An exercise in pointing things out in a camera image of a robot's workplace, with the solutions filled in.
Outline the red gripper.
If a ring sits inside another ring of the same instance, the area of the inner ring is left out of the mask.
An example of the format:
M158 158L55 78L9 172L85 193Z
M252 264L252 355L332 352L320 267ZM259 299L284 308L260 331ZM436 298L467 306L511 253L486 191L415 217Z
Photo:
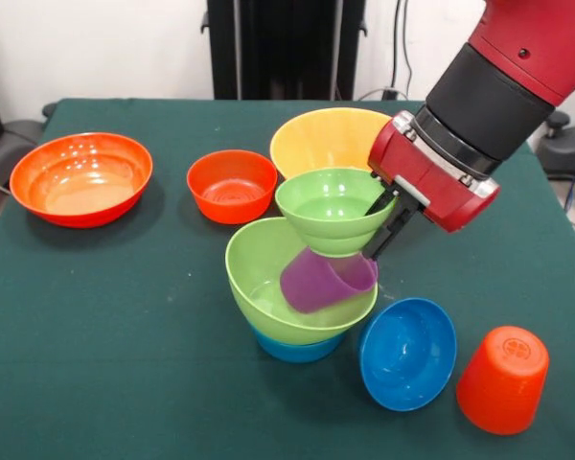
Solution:
M418 129L414 115L402 110L381 129L371 147L368 166L388 186L365 217L388 218L362 248L366 259L376 261L421 205L429 220L453 233L474 220L500 192L492 178L479 179L464 166L450 163Z

